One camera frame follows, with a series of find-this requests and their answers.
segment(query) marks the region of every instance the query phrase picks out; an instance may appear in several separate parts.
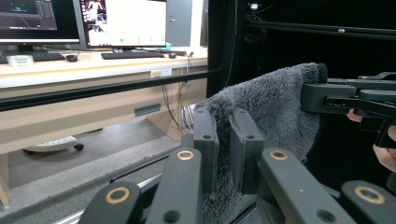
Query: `computer monitor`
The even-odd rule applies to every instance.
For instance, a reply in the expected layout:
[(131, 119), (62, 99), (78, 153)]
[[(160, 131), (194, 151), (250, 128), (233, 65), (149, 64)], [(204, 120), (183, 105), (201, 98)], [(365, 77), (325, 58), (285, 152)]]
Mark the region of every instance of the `computer monitor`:
[(0, 0), (0, 43), (23, 51), (79, 43), (73, 0)]
[(166, 1), (80, 0), (87, 48), (166, 46)]

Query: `human hand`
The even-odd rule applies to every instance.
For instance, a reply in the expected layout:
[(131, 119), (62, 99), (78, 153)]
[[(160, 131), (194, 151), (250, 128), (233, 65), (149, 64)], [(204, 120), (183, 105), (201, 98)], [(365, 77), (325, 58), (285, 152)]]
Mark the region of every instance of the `human hand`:
[[(362, 119), (361, 116), (355, 115), (353, 113), (353, 109), (350, 109), (346, 116), (350, 120), (356, 122), (361, 122)], [(396, 126), (392, 125), (388, 128), (388, 135), (393, 141), (396, 142)], [(396, 173), (396, 149), (377, 147), (376, 145), (373, 145), (373, 150), (379, 162), (392, 172)]]

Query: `black metal frame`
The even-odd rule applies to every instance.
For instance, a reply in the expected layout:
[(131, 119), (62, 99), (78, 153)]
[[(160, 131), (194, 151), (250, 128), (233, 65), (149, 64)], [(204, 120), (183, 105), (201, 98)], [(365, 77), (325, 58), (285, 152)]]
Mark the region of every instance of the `black metal frame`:
[(372, 39), (396, 40), (396, 30), (326, 26), (276, 21), (245, 21), (246, 27), (292, 31), (319, 35), (339, 35)]
[(0, 112), (21, 109), (36, 105), (48, 105), (65, 101), (83, 99), (93, 96), (106, 95), (122, 91), (132, 91), (171, 83), (190, 81), (205, 77), (216, 77), (221, 74), (221, 69), (194, 72), (171, 77), (157, 77), (151, 79), (109, 84), (95, 87), (73, 89), (70, 91), (53, 91), (34, 95), (18, 96), (0, 99)]

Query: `desk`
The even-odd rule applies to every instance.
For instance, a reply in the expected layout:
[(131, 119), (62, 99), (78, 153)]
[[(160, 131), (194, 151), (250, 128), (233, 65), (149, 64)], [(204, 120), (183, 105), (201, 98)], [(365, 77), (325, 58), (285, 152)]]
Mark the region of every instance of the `desk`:
[[(142, 80), (149, 78), (150, 71), (165, 68), (172, 68), (173, 76), (186, 73), (187, 65), (189, 72), (206, 70), (206, 50), (193, 52), (189, 62), (178, 56), (103, 60), (99, 52), (82, 52), (76, 63), (55, 61), (29, 67), (1, 64), (0, 99)], [(206, 78), (192, 81), (188, 88), (186, 83), (175, 83), (166, 85), (166, 89), (171, 110), (179, 111), (181, 99), (183, 105), (192, 105), (206, 98)], [(180, 131), (172, 124), (161, 86), (0, 112), (0, 200), (9, 203), (8, 152), (141, 118), (143, 115), (136, 115), (135, 110), (151, 105), (159, 107), (144, 116), (179, 141)], [(180, 120), (180, 113), (176, 113), (176, 119)]]

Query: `floor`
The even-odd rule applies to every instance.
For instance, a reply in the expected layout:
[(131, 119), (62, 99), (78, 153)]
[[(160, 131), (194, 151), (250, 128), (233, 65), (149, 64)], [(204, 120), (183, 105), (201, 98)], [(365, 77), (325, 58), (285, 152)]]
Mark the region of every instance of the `floor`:
[[(9, 153), (10, 205), (0, 208), (0, 223), (54, 223), (82, 210), (114, 176), (178, 147), (146, 119), (75, 135), (77, 151)], [(139, 183), (159, 174), (166, 161), (129, 175)]]

